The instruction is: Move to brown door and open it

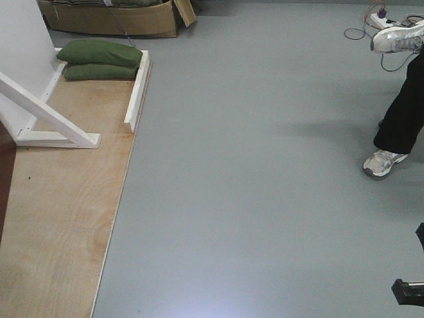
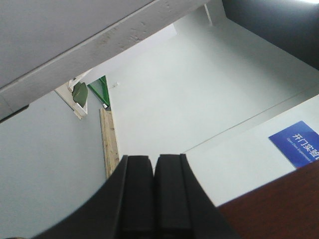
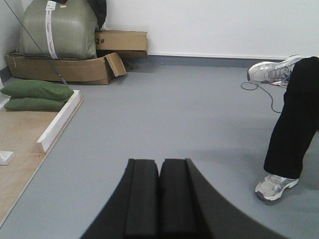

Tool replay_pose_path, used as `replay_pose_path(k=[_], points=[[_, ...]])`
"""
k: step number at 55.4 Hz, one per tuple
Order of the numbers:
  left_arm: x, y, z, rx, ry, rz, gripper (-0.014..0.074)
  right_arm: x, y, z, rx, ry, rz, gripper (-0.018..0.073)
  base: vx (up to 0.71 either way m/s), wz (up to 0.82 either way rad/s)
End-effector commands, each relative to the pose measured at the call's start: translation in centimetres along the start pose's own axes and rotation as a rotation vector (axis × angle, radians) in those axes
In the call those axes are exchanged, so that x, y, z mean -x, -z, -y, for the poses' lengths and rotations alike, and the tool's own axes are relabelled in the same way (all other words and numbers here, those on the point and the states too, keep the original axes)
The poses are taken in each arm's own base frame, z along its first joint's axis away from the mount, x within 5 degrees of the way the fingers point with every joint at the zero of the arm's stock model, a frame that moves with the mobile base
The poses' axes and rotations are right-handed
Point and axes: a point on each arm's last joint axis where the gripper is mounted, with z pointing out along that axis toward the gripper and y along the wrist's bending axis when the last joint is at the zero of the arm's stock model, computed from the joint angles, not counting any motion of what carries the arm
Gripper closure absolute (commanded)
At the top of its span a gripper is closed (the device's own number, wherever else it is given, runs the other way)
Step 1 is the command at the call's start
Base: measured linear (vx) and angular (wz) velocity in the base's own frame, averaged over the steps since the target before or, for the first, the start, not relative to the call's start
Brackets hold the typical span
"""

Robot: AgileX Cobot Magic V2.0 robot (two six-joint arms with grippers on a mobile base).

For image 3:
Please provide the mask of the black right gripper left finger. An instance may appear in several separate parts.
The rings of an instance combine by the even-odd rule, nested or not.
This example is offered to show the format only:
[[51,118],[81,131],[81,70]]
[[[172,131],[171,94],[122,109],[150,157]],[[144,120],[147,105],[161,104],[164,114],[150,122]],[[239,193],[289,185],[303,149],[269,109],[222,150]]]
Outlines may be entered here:
[[159,173],[154,160],[129,159],[113,194],[83,239],[157,239]]

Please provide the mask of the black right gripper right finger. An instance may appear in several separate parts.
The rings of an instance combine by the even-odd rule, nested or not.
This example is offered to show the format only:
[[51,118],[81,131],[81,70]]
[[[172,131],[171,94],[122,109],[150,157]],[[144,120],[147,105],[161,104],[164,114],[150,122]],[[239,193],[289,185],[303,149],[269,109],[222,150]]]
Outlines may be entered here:
[[282,239],[226,200],[191,159],[166,159],[160,171],[162,239]]

